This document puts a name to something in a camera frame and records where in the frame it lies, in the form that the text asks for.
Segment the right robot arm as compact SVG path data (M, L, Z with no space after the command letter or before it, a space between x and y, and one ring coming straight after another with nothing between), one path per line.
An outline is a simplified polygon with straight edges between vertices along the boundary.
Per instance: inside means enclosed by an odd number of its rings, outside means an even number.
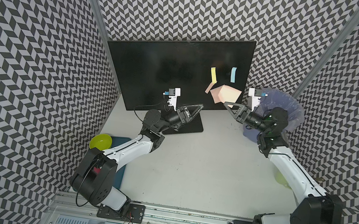
M239 123L259 131L259 151L281 172L292 189L296 209L290 214L259 214L253 224L341 224L344 203L320 186L297 161L283 135L288 126L288 113L275 107L265 115L251 108L225 102L225 108Z

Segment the yellow narrow sticky note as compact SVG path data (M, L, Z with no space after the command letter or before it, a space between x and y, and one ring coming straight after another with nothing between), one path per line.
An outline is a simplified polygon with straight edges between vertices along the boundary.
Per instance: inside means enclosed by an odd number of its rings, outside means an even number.
M212 67L211 70L211 83L215 85L217 83L217 75L216 75L216 68Z

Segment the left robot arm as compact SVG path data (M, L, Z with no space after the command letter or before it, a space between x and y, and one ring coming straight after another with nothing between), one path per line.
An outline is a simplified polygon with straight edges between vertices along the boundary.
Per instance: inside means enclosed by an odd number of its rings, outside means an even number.
M175 110L147 111L136 138L106 150L89 149L70 179L71 187L94 207L105 206L121 217L128 216L131 199L113 187L117 171L138 157L154 152L165 139L164 131L179 130L192 122L202 109L202 104L196 104Z

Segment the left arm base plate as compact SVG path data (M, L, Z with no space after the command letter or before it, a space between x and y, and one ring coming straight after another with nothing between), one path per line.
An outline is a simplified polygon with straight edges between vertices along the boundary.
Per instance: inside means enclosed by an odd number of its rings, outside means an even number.
M146 212L146 206L140 204L126 204L120 210L113 210L109 206L100 206L97 211L97 218L104 218L114 221L132 221L132 223L141 224L144 214Z

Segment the pink narrow sticky note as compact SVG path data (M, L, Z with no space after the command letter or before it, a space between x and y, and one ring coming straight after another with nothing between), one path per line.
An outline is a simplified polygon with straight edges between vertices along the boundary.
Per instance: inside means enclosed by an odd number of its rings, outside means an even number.
M205 93L208 94L208 93L210 92L210 90L213 88L213 86L214 86L214 83L211 82L211 83L208 85L208 87L206 88Z

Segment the pink square sticky note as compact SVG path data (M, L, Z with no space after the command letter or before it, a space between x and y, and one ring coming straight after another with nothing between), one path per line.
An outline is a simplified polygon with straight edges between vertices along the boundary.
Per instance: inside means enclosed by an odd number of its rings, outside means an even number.
M231 86L222 85L210 90L210 94L216 104L225 102L236 103L242 91Z

